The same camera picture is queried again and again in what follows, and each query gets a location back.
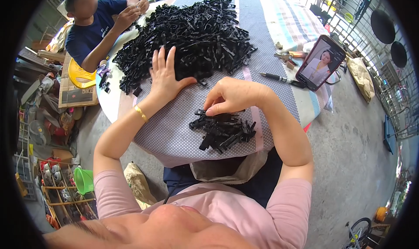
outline woman's right hand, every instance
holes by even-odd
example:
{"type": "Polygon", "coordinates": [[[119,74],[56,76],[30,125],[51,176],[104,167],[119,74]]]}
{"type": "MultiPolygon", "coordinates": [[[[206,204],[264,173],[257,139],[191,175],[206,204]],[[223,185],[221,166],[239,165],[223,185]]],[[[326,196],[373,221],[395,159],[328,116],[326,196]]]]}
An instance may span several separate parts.
{"type": "Polygon", "coordinates": [[[224,77],[209,91],[204,110],[207,116],[214,116],[245,110],[251,106],[260,107],[272,93],[275,95],[266,85],[224,77]]]}

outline green bucket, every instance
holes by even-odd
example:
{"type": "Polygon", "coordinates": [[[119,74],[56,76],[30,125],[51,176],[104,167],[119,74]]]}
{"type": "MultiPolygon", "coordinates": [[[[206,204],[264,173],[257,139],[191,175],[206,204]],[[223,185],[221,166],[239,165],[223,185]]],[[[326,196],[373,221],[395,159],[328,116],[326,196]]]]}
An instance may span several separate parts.
{"type": "Polygon", "coordinates": [[[93,185],[93,171],[76,168],[74,170],[74,183],[82,195],[93,191],[95,189],[93,185]]]}

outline bicycle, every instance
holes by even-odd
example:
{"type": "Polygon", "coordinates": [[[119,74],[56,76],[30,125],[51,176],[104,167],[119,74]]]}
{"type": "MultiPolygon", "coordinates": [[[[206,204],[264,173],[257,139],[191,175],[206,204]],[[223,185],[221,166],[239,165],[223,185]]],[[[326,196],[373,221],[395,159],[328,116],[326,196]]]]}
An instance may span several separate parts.
{"type": "Polygon", "coordinates": [[[346,244],[344,249],[361,249],[364,245],[363,240],[368,237],[371,232],[371,220],[367,217],[361,218],[356,221],[352,227],[349,227],[349,222],[345,225],[349,229],[349,243],[346,244]]]}

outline pen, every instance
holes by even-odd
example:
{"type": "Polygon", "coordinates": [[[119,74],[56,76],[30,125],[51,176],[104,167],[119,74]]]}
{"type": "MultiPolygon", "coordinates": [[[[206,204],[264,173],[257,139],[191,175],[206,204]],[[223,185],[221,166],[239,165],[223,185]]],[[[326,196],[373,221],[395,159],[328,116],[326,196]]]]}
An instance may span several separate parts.
{"type": "Polygon", "coordinates": [[[288,84],[291,84],[291,85],[293,85],[295,87],[298,87],[298,88],[301,88],[301,89],[304,89],[306,87],[305,84],[303,84],[299,81],[291,80],[291,79],[288,79],[288,78],[285,78],[285,77],[281,77],[279,75],[275,75],[275,74],[271,74],[271,73],[259,73],[259,74],[262,75],[262,76],[265,76],[266,78],[270,78],[270,79],[273,79],[273,80],[278,80],[278,81],[281,81],[281,82],[284,82],[284,83],[288,83],[288,84]]]}

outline paper bag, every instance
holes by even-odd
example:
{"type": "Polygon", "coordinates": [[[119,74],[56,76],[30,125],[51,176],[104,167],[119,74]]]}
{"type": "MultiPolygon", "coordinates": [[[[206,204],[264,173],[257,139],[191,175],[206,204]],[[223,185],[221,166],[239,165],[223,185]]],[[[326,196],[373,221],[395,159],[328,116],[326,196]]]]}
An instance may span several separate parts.
{"type": "Polygon", "coordinates": [[[219,168],[215,168],[211,161],[198,161],[191,163],[190,166],[196,180],[208,183],[241,184],[250,180],[265,165],[268,152],[264,150],[249,154],[230,176],[218,176],[219,168]]]}
{"type": "Polygon", "coordinates": [[[365,64],[362,62],[361,58],[351,59],[349,57],[346,58],[346,64],[349,68],[349,72],[352,74],[356,84],[358,85],[359,90],[367,103],[369,103],[374,97],[375,92],[373,80],[369,75],[365,64]]]}
{"type": "Polygon", "coordinates": [[[141,209],[144,210],[157,203],[157,200],[150,193],[150,189],[143,172],[141,172],[135,163],[130,162],[127,165],[124,170],[124,176],[127,183],[131,185],[132,193],[141,209]]]}

